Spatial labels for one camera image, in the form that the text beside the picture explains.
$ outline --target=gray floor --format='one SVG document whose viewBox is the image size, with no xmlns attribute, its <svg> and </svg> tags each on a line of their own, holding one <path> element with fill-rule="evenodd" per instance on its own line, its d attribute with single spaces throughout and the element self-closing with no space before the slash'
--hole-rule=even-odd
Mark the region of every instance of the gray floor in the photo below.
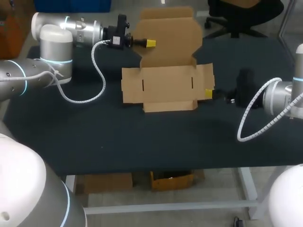
<svg viewBox="0 0 303 227">
<path fill-rule="evenodd" d="M 128 16 L 128 21 L 130 22 L 132 29 L 135 27 L 140 10 L 143 7 L 191 5 L 194 7 L 196 12 L 208 10 L 206 0 L 165 0 L 165 2 L 166 4 L 163 5 L 161 4 L 161 0 L 112 0 L 112 10 L 110 13 L 73 14 L 71 17 L 79 18 L 83 16 L 86 17 L 86 19 L 98 19 L 103 21 L 104 26 L 108 26 L 116 24 L 117 15 L 119 13 L 123 13 Z M 283 3 L 286 5 L 288 0 L 283 0 Z M 283 14 L 268 23 L 255 27 L 255 29 L 265 33 L 266 35 L 276 36 L 282 18 Z M 201 25 L 203 25 L 205 17 L 199 17 L 197 20 Z M 213 26 L 212 29 L 204 31 L 204 35 L 207 35 L 218 28 L 220 27 Z M 302 26 L 296 25 L 293 27 L 293 30 L 296 31 L 301 28 Z M 24 44 L 22 53 L 20 54 L 20 58 L 26 57 L 28 50 L 33 45 L 37 45 L 37 42 L 33 40 L 31 35 L 29 35 Z M 2 104 L 2 108 L 0 109 L 0 118 L 3 117 L 7 103 L 8 102 Z M 266 183 L 273 170 L 273 167 L 251 168 L 252 176 L 258 192 Z M 234 169 L 207 169 L 205 170 L 205 177 L 205 181 L 197 180 L 196 184 L 192 188 L 182 191 L 150 192 L 147 186 L 148 184 L 143 183 L 142 186 L 137 186 L 130 192 L 91 194 L 89 196 L 89 206 L 213 201 L 243 198 L 243 191 L 239 184 L 237 172 Z M 266 215 L 262 220 L 250 221 L 247 209 L 189 210 L 93 215 L 88 217 L 88 224 L 89 227 L 231 227 L 234 216 L 244 219 L 245 227 L 272 227 L 268 215 Z"/>
<path fill-rule="evenodd" d="M 258 192 L 273 170 L 274 167 L 251 168 Z M 91 194 L 89 207 L 243 199 L 235 169 L 207 169 L 205 180 L 196 179 L 195 182 L 189 189 L 171 192 L 151 192 L 149 186 L 141 182 L 140 186 L 129 192 Z M 90 227 L 231 227 L 234 216 L 244 219 L 246 227 L 272 227 L 268 215 L 262 220 L 250 221 L 246 208 L 93 215 L 88 216 L 88 224 Z"/>
</svg>

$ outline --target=black connector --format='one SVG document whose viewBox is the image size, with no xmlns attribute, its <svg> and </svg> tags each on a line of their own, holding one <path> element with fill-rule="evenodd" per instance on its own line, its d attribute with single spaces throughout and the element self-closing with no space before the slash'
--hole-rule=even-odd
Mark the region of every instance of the black connector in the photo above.
<svg viewBox="0 0 303 227">
<path fill-rule="evenodd" d="M 244 227 L 244 223 L 238 217 L 235 217 L 233 220 L 233 227 Z"/>
</svg>

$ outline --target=cardboard box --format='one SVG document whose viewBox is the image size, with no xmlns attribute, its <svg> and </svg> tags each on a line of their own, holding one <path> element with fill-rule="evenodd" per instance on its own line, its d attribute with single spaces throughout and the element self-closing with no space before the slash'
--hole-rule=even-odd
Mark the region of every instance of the cardboard box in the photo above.
<svg viewBox="0 0 303 227">
<path fill-rule="evenodd" d="M 13 59 L 19 56 L 24 38 L 21 29 L 12 15 L 0 19 L 0 59 Z"/>
<path fill-rule="evenodd" d="M 12 15 L 17 21 L 22 37 L 25 40 L 31 29 L 32 16 L 36 12 L 34 0 L 13 0 L 11 7 L 9 0 L 0 0 L 0 13 Z"/>
<path fill-rule="evenodd" d="M 145 112 L 194 110 L 214 88 L 213 65 L 197 65 L 192 54 L 202 45 L 201 26 L 190 7 L 141 12 L 134 39 L 157 41 L 153 49 L 135 47 L 140 68 L 122 69 L 124 103 L 143 103 Z"/>
<path fill-rule="evenodd" d="M 131 173 L 85 175 L 84 193 L 125 191 L 133 188 Z"/>
<path fill-rule="evenodd" d="M 151 172 L 151 188 L 153 191 L 170 191 L 189 188 L 193 184 L 192 171 L 182 172 Z"/>
</svg>

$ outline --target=metal table frame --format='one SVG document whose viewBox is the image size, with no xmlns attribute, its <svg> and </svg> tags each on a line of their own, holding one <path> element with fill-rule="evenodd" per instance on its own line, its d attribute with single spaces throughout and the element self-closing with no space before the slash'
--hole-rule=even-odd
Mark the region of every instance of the metal table frame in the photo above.
<svg viewBox="0 0 303 227">
<path fill-rule="evenodd" d="M 162 210 L 199 210 L 249 207 L 250 219 L 261 219 L 267 210 L 267 201 L 270 188 L 273 185 L 274 181 L 278 178 L 278 176 L 280 176 L 280 174 L 285 171 L 286 168 L 286 166 L 278 166 L 275 168 L 274 172 L 270 176 L 260 195 L 257 194 L 257 190 L 251 176 L 250 168 L 238 168 L 241 177 L 242 187 L 245 193 L 245 200 L 89 207 L 84 208 L 84 210 L 86 215 L 93 215 Z M 75 175 L 69 175 L 66 177 L 65 184 L 72 192 L 75 191 L 76 179 L 77 177 Z"/>
<path fill-rule="evenodd" d="M 283 20 L 282 20 L 282 24 L 280 26 L 280 30 L 278 33 L 278 39 L 280 41 L 280 43 L 283 45 L 283 47 L 286 49 L 287 54 L 291 57 L 292 61 L 294 62 L 294 56 L 292 55 L 290 49 L 287 46 L 287 43 L 285 42 L 285 40 L 283 39 L 284 33 L 285 33 L 285 28 L 287 25 L 287 22 L 289 20 L 289 17 L 291 15 L 291 13 L 293 12 L 293 9 L 295 7 L 297 3 L 297 0 L 289 0 L 288 6 L 286 8 Z"/>
</svg>

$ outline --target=dark table cover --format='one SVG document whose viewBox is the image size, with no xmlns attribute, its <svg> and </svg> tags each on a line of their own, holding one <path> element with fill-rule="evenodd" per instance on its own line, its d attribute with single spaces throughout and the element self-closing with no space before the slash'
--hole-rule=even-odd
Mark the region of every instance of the dark table cover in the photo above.
<svg viewBox="0 0 303 227">
<path fill-rule="evenodd" d="M 39 57 L 39 47 L 29 58 Z M 232 89 L 240 68 L 255 71 L 256 82 L 273 77 L 290 80 L 293 66 L 275 39 L 204 40 L 195 56 L 214 64 L 217 88 Z M 66 94 L 83 100 L 102 87 L 90 49 L 76 48 L 72 81 Z M 144 113 L 141 105 L 123 105 L 121 68 L 138 67 L 130 50 L 103 48 L 96 60 L 107 78 L 97 101 L 75 105 L 56 86 L 13 98 L 5 123 L 15 138 L 35 150 L 59 175 L 180 170 L 303 163 L 303 122 L 282 119 L 262 136 L 246 143 L 236 139 L 244 109 L 224 101 L 200 103 L 185 112 Z M 249 115 L 243 134 L 263 127 L 271 116 L 261 110 Z"/>
</svg>

